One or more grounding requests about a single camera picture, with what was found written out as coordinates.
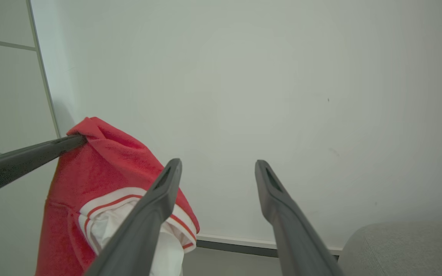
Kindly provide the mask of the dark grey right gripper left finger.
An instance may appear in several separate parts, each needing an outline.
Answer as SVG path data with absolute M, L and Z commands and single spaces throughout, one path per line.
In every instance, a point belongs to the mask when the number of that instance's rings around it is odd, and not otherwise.
M 149 275 L 161 225 L 175 206 L 181 174 L 181 160 L 171 159 L 85 272 L 86 276 Z

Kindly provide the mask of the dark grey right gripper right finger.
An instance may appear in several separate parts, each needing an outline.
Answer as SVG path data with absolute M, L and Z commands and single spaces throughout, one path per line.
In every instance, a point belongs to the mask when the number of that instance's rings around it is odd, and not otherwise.
M 282 274 L 285 276 L 342 276 L 309 220 L 291 198 L 267 161 L 255 163 L 261 211 L 271 224 Z

